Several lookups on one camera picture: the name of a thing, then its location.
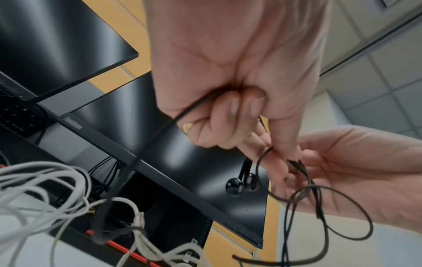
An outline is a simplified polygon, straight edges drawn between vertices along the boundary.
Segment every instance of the black monitor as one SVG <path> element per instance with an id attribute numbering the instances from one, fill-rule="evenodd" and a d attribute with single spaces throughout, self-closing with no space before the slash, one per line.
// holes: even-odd
<path id="1" fill-rule="evenodd" d="M 170 120 L 157 108 L 151 73 L 59 118 L 65 127 L 127 164 Z M 236 198 L 226 193 L 226 182 L 239 176 L 245 160 L 238 149 L 197 147 L 174 126 L 137 160 L 136 171 L 262 248 L 267 193 L 245 191 Z M 264 169 L 261 174 L 268 187 Z"/>
<path id="2" fill-rule="evenodd" d="M 138 56 L 82 0 L 0 1 L 0 87 L 38 102 Z"/>

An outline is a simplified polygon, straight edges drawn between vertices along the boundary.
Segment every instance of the black screen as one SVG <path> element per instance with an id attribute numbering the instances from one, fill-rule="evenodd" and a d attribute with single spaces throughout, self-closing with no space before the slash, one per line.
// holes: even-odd
<path id="1" fill-rule="evenodd" d="M 0 83 L 15 95 L 29 91 L 23 100 L 40 101 L 137 55 L 81 0 L 0 0 Z"/>
<path id="2" fill-rule="evenodd" d="M 170 121 L 156 106 L 151 73 L 72 114 L 134 155 Z M 260 189 L 244 191 L 236 198 L 226 193 L 227 180 L 239 176 L 244 159 L 245 156 L 237 149 L 197 147 L 176 126 L 142 158 L 151 167 L 193 192 L 198 201 L 208 202 L 262 238 L 266 192 Z M 268 187 L 265 170 L 261 169 L 260 174 L 262 183 Z"/>

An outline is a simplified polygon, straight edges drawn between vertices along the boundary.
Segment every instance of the thinkvision logo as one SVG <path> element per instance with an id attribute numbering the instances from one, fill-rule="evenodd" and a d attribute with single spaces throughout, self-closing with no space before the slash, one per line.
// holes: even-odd
<path id="1" fill-rule="evenodd" d="M 83 128 L 79 123 L 77 123 L 76 121 L 72 120 L 69 117 L 65 118 L 65 122 L 69 123 L 70 125 L 72 125 L 73 127 L 75 127 L 78 130 Z"/>

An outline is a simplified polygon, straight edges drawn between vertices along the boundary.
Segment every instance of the fingernail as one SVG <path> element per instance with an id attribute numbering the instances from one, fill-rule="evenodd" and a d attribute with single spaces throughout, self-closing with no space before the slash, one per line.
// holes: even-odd
<path id="1" fill-rule="evenodd" d="M 249 115 L 252 118 L 258 118 L 259 115 L 261 115 L 262 108 L 265 104 L 265 97 L 255 99 L 251 102 L 251 105 L 249 106 Z"/>
<path id="2" fill-rule="evenodd" d="M 232 102 L 230 103 L 230 112 L 232 115 L 237 114 L 239 110 L 239 105 L 240 105 L 240 99 L 238 98 L 232 99 Z"/>
<path id="3" fill-rule="evenodd" d="M 296 177 L 294 176 L 287 176 L 284 178 L 284 182 L 288 187 L 296 187 Z"/>

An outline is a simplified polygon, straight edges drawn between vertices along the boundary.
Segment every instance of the black keyboard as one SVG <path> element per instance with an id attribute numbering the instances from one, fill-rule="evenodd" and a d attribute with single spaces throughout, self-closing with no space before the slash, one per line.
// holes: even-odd
<path id="1" fill-rule="evenodd" d="M 46 117 L 36 106 L 0 93 L 0 124 L 27 138 L 44 129 Z"/>

